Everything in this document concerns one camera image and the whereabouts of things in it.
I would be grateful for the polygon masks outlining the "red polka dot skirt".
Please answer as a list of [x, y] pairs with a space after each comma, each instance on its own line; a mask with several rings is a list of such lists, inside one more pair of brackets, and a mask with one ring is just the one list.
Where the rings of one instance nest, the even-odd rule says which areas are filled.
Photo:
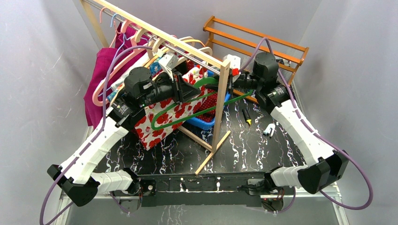
[[[202, 104], [195, 111], [195, 113], [207, 110], [208, 108], [211, 108], [211, 107], [215, 107], [216, 103], [217, 103], [217, 94], [212, 94], [212, 95], [208, 96], [206, 98], [206, 100], [204, 100], [202, 102]], [[215, 118], [215, 109], [208, 111], [206, 113], [203, 113], [201, 115], [198, 115], [196, 118], [198, 118], [199, 120], [202, 120], [204, 122], [211, 122]]]

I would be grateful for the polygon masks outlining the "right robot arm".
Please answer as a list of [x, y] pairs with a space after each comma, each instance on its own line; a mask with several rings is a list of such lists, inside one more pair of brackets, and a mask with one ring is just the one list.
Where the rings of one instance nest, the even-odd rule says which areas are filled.
[[278, 69], [274, 55], [260, 52], [254, 57], [252, 72], [235, 76], [233, 83], [255, 89], [259, 106], [283, 126], [305, 160], [303, 166], [283, 166], [265, 173], [265, 190], [277, 194], [283, 186], [293, 186], [315, 194], [342, 177], [348, 159], [317, 137], [288, 89], [277, 82]]

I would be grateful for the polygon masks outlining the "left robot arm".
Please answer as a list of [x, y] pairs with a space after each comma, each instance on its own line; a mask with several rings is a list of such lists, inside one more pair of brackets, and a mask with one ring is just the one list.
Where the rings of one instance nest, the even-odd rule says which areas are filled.
[[155, 182], [139, 177], [131, 169], [102, 173], [94, 169], [132, 131], [144, 147], [154, 147], [199, 109], [208, 81], [198, 67], [184, 75], [175, 69], [171, 74], [161, 72], [156, 78], [146, 67], [133, 68], [123, 81], [122, 95], [106, 109], [95, 133], [61, 165], [51, 165], [48, 174], [78, 207], [87, 205], [98, 194], [147, 192]]

